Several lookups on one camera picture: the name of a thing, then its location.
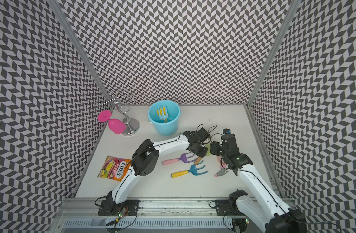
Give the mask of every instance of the pink rake handle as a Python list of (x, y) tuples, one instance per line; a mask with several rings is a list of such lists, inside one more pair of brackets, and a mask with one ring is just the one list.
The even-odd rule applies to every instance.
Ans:
[(175, 162), (178, 162), (178, 161), (179, 161), (178, 158), (173, 158), (171, 160), (164, 160), (164, 161), (162, 161), (162, 165), (168, 165), (168, 164), (175, 163)]

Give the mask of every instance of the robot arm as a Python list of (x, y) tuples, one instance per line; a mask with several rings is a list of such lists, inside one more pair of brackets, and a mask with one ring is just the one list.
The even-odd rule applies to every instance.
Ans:
[(250, 158), (239, 152), (235, 135), (222, 135), (221, 141), (222, 145), (212, 142), (210, 152), (222, 157), (228, 168), (247, 185), (261, 206), (256, 205), (245, 191), (236, 190), (229, 198), (232, 213), (244, 213), (266, 233), (306, 233), (306, 225), (297, 222), (305, 222), (305, 216), (300, 210), (292, 210), (268, 186)]
[[(114, 190), (108, 193), (106, 197), (107, 209), (112, 214), (117, 213), (140, 177), (153, 171), (159, 156), (188, 149), (200, 158), (204, 157), (208, 149), (204, 147), (203, 142), (209, 137), (208, 132), (201, 128), (198, 132), (184, 132), (178, 137), (161, 142), (145, 140), (133, 154), (129, 171), (124, 179)], [(229, 198), (232, 213), (244, 213), (266, 233), (305, 233), (306, 225), (293, 221), (295, 219), (305, 222), (304, 215), (300, 210), (292, 210), (268, 186), (259, 175), (250, 158), (239, 152), (235, 135), (222, 135), (221, 141), (222, 145), (219, 142), (212, 142), (210, 144), (210, 152), (223, 158), (228, 168), (249, 187), (261, 206), (256, 205), (245, 191), (236, 190), (236, 192), (230, 194)]]
[[(149, 142), (149, 140), (146, 140), (143, 143), (147, 143), (150, 146), (151, 144)], [(125, 178), (122, 179), (120, 184), (113, 191), (111, 191), (112, 199), (114, 200), (115, 204), (123, 203), (128, 198), (129, 193), (138, 183), (139, 179), (153, 171), (158, 156), (165, 156), (174, 151), (186, 150), (189, 145), (190, 143), (188, 142), (188, 138), (184, 135), (179, 135), (178, 137), (161, 142), (152, 142), (151, 152), (148, 152), (148, 150), (143, 152), (142, 144), (134, 153), (135, 156), (133, 156), (133, 159), (136, 159), (136, 156), (138, 156), (140, 150), (142, 150), (142, 152), (139, 156), (142, 156), (142, 154), (145, 153), (146, 158), (151, 156), (151, 159), (148, 160), (148, 164), (146, 163), (147, 165), (143, 165), (143, 163), (141, 163), (142, 167), (135, 166), (135, 162), (132, 161), (129, 170), (125, 175)]]
[(106, 200), (110, 210), (115, 205), (123, 203), (141, 176), (151, 173), (159, 156), (165, 156), (175, 151), (186, 150), (199, 157), (204, 157), (208, 151), (203, 142), (209, 138), (209, 133), (201, 128), (197, 132), (184, 132), (178, 137), (161, 142), (145, 140), (133, 154), (130, 167), (120, 184), (108, 193)]

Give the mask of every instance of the black and white backdrop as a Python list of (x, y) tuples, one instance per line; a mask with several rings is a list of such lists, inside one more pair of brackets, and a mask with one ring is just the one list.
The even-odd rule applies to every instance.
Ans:
[(356, 0), (301, 3), (251, 109), (307, 221), (356, 232)]
[(103, 124), (99, 91), (43, 0), (0, 0), (0, 232), (41, 232)]
[(246, 103), (291, 0), (59, 0), (105, 87), (135, 104)]

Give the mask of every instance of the wooden handle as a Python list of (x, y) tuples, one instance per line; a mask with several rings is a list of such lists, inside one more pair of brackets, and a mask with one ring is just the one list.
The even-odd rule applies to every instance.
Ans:
[(174, 173), (172, 173), (172, 178), (177, 177), (177, 176), (182, 176), (182, 175), (187, 174), (187, 173), (188, 173), (188, 170), (174, 172)]
[(195, 164), (195, 165), (198, 165), (201, 160), (202, 160), (201, 157), (197, 157), (197, 159), (195, 160), (194, 164)]

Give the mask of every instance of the toy garden tool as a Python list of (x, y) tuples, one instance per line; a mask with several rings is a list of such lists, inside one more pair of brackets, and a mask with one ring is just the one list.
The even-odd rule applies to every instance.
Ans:
[(175, 163), (175, 162), (178, 162), (178, 161), (182, 161), (182, 162), (184, 162), (184, 163), (191, 163), (191, 162), (193, 162), (194, 160), (188, 160), (188, 158), (192, 158), (193, 156), (195, 156), (195, 155), (192, 155), (192, 156), (189, 156), (189, 157), (187, 157), (187, 154), (189, 154), (189, 153), (183, 153), (181, 156), (180, 156), (180, 158), (173, 158), (173, 159), (171, 159), (171, 160), (164, 160), (164, 161), (162, 161), (162, 165), (167, 165), (167, 164), (171, 164), (171, 163)]
[(182, 175), (187, 174), (189, 172), (191, 172), (195, 176), (202, 175), (202, 174), (207, 173), (208, 171), (205, 171), (205, 172), (202, 172), (202, 173), (198, 173), (197, 170), (203, 169), (204, 167), (205, 167), (205, 165), (200, 167), (200, 168), (196, 168), (196, 165), (192, 164), (191, 168), (189, 170), (175, 172), (175, 173), (172, 173), (171, 176), (172, 176), (172, 178), (175, 178), (177, 176), (182, 176)]
[(169, 114), (167, 113), (167, 107), (164, 105), (160, 105), (160, 108), (156, 110), (157, 115), (159, 116), (160, 120), (163, 120), (164, 122), (167, 122), (167, 118), (169, 117)]
[(217, 174), (214, 175), (214, 177), (222, 176), (226, 174), (228, 171), (226, 171), (223, 167), (221, 167), (221, 170), (217, 172)]

